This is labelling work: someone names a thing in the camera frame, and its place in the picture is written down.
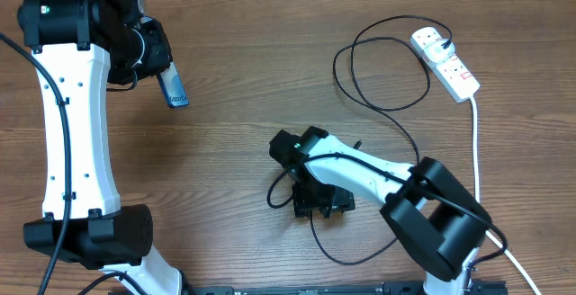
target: white power cord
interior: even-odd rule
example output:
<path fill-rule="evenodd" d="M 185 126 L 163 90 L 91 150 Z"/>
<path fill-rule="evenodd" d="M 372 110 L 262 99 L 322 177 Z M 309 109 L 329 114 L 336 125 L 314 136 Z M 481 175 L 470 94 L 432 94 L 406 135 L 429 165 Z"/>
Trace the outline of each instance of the white power cord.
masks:
<path fill-rule="evenodd" d="M 472 125 L 473 125 L 472 126 L 472 162 L 473 162 L 473 166 L 474 166 L 474 197 L 476 198 L 476 201 L 480 203 L 480 198 L 481 198 L 481 195 L 480 195 L 480 169 L 479 169 L 479 165 L 478 165 L 478 106 L 476 105 L 476 100 L 474 100 L 474 96 L 470 97 L 470 104 L 472 105 Z M 502 244 L 500 243 L 500 241 L 495 236 L 493 236 L 490 231 L 486 231 L 486 236 L 488 236 L 488 238 L 490 240 L 492 240 L 492 242 L 498 248 L 500 248 L 500 249 L 502 248 Z M 532 278 L 530 278 L 530 276 L 528 275 L 526 270 L 524 270 L 524 268 L 518 262 L 518 260 L 516 260 L 514 255 L 512 255 L 512 253 L 510 253 L 510 251 L 508 251 L 508 250 L 506 250 L 506 252 L 504 254 L 506 254 L 508 259 L 510 259 L 510 261 L 516 266 L 516 268 L 522 274 L 524 279 L 526 279 L 526 281 L 528 282 L 528 285 L 530 285 L 530 287 L 532 288 L 532 291 L 534 291 L 534 294 L 542 295 L 540 290 L 536 287 L 536 284 L 534 283 L 534 281 L 532 281 Z"/>

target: white power strip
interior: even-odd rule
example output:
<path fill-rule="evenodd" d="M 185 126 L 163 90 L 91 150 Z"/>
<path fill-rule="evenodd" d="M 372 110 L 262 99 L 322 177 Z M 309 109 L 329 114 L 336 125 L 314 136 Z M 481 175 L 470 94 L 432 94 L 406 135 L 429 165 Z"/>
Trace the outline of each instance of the white power strip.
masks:
<path fill-rule="evenodd" d="M 474 96 L 480 84 L 456 56 L 454 44 L 451 43 L 447 49 L 443 47 L 446 42 L 433 27 L 420 29 L 410 38 L 414 49 L 426 61 L 448 93 L 461 103 Z"/>

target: wooden table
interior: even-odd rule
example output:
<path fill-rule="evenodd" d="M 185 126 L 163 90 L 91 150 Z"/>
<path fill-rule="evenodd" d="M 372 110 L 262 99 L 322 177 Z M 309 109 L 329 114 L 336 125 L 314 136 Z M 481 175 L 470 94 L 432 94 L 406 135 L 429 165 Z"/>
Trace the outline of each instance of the wooden table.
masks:
<path fill-rule="evenodd" d="M 15 11 L 2 0 L 0 29 L 18 42 Z M 170 38 L 190 107 L 169 110 L 155 79 L 108 95 L 112 169 L 124 205 L 146 203 L 156 247 L 193 285 L 237 287 L 366 284 L 417 280 L 422 270 L 400 245 L 355 267 L 333 264 L 306 219 L 271 210 L 266 191 L 280 173 L 268 142 L 310 125 L 391 161 L 414 161 L 384 117 L 335 88 L 331 62 L 368 24 L 422 14 L 453 30 L 458 55 L 480 80 L 484 207 L 544 294 L 573 294 L 576 280 L 576 0 L 147 0 Z M 396 21 L 369 35 L 407 40 L 429 24 Z M 0 294 L 35 293 L 48 257 L 26 248 L 22 225 L 38 219 L 46 180 L 44 123 L 34 69 L 0 44 Z M 338 71 L 352 87 L 343 56 Z M 357 51 L 357 74 L 375 103 L 400 106 L 426 81 L 397 43 Z M 435 77 L 427 98 L 393 116 L 423 156 L 446 164 L 473 190 L 471 108 Z M 278 202 L 289 182 L 276 191 Z M 377 209 L 320 219 L 331 254 L 355 260 L 388 243 Z M 487 241 L 483 253 L 495 249 Z M 529 294 L 507 258 L 475 277 L 505 280 Z M 99 275 L 58 264 L 50 294 L 74 294 Z M 106 282 L 94 294 L 118 289 Z"/>

